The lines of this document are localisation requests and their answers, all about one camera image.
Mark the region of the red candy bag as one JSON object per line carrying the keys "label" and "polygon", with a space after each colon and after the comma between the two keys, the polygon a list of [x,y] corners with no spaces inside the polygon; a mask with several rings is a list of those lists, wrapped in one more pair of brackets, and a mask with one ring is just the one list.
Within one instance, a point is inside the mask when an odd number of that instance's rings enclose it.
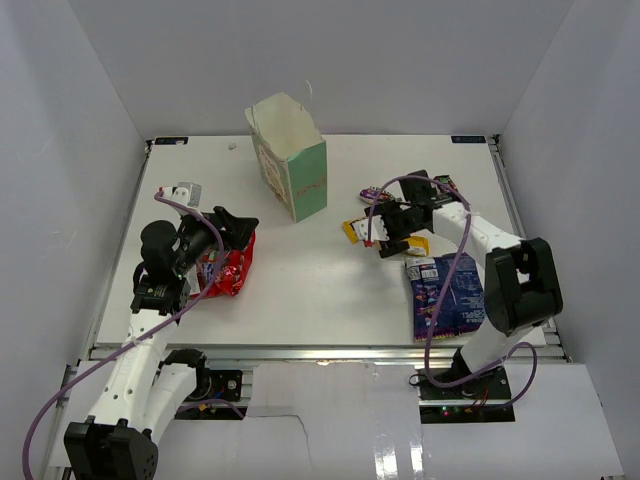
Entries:
{"label": "red candy bag", "polygon": [[[207,290],[205,298],[234,297],[239,294],[253,262],[255,241],[256,234],[253,233],[244,249],[226,250],[221,270],[216,275],[214,284]],[[187,280],[191,286],[191,298],[198,296],[212,278],[217,257],[218,251],[209,249],[198,258],[195,266],[189,271]]]}

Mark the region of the yellow M&M's packet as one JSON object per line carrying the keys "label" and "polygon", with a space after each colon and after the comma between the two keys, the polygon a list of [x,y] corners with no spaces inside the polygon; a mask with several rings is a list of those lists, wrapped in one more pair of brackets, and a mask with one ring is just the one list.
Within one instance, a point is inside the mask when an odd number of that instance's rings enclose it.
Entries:
{"label": "yellow M&M's packet", "polygon": [[351,221],[345,221],[342,228],[352,244],[363,243],[370,246],[369,239],[369,222],[366,218],[360,218]]}

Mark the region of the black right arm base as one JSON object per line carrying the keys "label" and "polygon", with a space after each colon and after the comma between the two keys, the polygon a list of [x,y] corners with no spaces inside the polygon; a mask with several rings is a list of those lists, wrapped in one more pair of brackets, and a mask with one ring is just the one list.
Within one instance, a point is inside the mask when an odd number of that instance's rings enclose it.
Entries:
{"label": "black right arm base", "polygon": [[423,425],[512,423],[516,420],[511,388],[503,367],[462,386],[441,389],[432,385],[419,370],[409,377],[418,389]]}

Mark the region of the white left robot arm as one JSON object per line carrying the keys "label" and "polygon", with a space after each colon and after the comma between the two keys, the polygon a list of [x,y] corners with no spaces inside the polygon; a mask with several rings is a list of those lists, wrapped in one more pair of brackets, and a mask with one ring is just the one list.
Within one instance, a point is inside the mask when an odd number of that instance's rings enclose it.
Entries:
{"label": "white left robot arm", "polygon": [[199,399],[210,390],[202,352],[165,349],[187,310],[189,271],[210,250],[221,268],[225,251],[246,248],[259,221],[220,206],[204,214],[188,207],[180,212],[178,226],[157,220],[140,234],[142,260],[122,351],[108,358],[113,369],[86,419],[70,423],[64,434],[78,479],[153,478],[166,427],[187,397]]}

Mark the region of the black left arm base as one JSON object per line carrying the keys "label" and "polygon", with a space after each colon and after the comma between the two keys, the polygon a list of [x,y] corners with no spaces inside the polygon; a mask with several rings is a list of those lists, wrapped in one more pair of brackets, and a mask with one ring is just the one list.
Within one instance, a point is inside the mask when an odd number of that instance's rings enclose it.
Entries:
{"label": "black left arm base", "polygon": [[190,401],[219,398],[234,402],[241,399],[243,372],[241,370],[196,369],[196,388],[187,397]]}

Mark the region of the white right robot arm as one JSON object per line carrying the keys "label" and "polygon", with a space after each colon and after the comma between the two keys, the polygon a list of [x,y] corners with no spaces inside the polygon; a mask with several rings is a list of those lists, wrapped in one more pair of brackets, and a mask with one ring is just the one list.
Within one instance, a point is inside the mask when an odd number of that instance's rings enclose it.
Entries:
{"label": "white right robot arm", "polygon": [[373,197],[363,219],[351,228],[357,241],[379,244],[383,255],[406,248],[408,238],[427,230],[456,245],[453,261],[468,255],[484,272],[485,318],[451,367],[435,375],[426,369],[424,381],[472,399],[488,385],[488,372],[517,350],[529,348],[525,336],[558,315],[563,298],[552,249],[541,238],[508,233],[473,212],[470,202],[450,185],[418,171],[395,178],[400,200]]}

